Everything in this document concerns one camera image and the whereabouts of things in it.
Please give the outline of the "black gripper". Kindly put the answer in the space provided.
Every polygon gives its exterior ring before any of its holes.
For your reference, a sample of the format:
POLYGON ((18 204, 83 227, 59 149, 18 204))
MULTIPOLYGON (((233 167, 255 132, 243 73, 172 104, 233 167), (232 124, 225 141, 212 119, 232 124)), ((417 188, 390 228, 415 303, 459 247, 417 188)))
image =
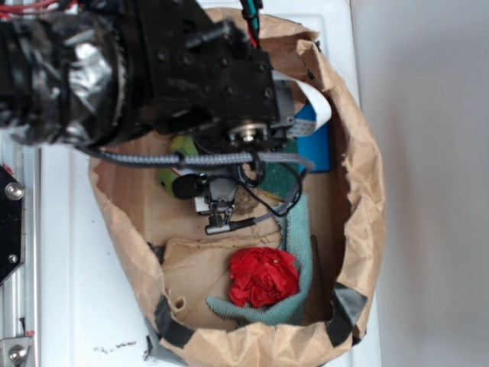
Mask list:
POLYGON ((287 83, 267 52, 231 19, 195 1, 131 1, 138 121, 162 135, 191 135, 213 151, 275 151, 294 121, 287 83))

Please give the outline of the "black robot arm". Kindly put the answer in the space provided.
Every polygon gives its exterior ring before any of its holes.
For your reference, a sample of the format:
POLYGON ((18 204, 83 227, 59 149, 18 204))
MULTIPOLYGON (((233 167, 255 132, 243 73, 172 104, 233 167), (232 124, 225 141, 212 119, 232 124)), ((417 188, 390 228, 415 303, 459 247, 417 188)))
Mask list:
POLYGON ((109 147, 150 131, 223 150, 283 145, 292 91, 233 20, 195 1, 83 1, 1 23, 1 126, 26 145, 109 147))

